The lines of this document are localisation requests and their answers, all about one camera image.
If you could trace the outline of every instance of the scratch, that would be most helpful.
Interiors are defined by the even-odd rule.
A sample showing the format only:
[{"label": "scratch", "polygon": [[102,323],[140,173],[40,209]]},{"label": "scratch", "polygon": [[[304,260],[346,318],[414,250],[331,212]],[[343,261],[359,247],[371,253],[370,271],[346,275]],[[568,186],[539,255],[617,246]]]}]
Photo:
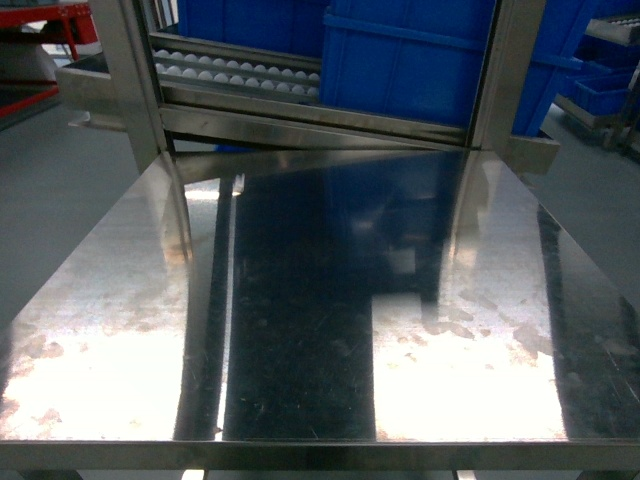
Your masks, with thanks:
[{"label": "scratch", "polygon": [[629,391],[631,392],[631,395],[633,395],[633,398],[636,399],[636,402],[640,403],[640,398],[638,398],[638,395],[636,395],[636,392],[633,390],[633,388],[631,387],[631,385],[629,385],[629,382],[627,382],[626,380],[624,381],[624,383],[627,385],[627,388],[629,389]]}]

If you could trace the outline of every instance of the stainless steel table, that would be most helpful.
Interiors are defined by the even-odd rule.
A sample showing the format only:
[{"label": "stainless steel table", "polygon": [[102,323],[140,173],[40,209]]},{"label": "stainless steel table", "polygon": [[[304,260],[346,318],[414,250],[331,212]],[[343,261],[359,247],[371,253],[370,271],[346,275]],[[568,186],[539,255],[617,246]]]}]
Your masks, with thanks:
[{"label": "stainless steel table", "polygon": [[494,153],[176,163],[3,326],[3,468],[640,468],[637,314]]}]

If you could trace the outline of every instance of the blue plastic crate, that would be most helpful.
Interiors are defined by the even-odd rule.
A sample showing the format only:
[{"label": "blue plastic crate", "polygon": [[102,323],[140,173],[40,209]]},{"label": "blue plastic crate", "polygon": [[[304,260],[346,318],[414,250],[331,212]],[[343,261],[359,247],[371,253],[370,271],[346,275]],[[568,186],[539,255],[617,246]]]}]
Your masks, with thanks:
[{"label": "blue plastic crate", "polygon": [[572,57],[599,2],[547,0],[534,52]]},{"label": "blue plastic crate", "polygon": [[573,98],[576,92],[576,82],[579,80],[599,77],[612,73],[612,69],[595,61],[582,62],[579,71],[569,73],[563,80],[558,93],[567,98]]},{"label": "blue plastic crate", "polygon": [[593,17],[614,17],[637,12],[640,12],[640,0],[601,0]]},{"label": "blue plastic crate", "polygon": [[620,112],[629,93],[631,73],[606,75],[577,83],[574,102],[593,115],[613,115]]},{"label": "blue plastic crate", "polygon": [[331,14],[380,25],[486,41],[495,0],[332,0]]},{"label": "blue plastic crate", "polygon": [[178,0],[186,37],[311,57],[322,56],[329,0]]},{"label": "blue plastic crate", "polygon": [[[334,15],[325,25],[324,104],[468,127],[483,42]],[[537,134],[563,76],[579,68],[579,61],[536,54],[514,133]]]}]

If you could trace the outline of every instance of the metal shelf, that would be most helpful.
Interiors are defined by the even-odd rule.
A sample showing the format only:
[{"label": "metal shelf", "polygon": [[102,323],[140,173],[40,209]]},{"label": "metal shelf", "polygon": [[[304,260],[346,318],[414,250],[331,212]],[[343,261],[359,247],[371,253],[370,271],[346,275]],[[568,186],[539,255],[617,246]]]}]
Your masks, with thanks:
[{"label": "metal shelf", "polygon": [[625,47],[640,43],[640,13],[608,18],[594,18],[589,22],[587,35],[617,43]]}]

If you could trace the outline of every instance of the metal post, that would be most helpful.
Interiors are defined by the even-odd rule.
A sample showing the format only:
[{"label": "metal post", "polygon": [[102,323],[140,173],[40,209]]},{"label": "metal post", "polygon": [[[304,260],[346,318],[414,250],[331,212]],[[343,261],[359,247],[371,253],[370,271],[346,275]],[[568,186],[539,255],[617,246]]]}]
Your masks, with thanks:
[{"label": "metal post", "polygon": [[467,146],[507,146],[546,0],[497,0]]},{"label": "metal post", "polygon": [[143,172],[173,145],[158,110],[162,93],[142,7],[129,0],[90,0],[90,5],[138,171]]}]

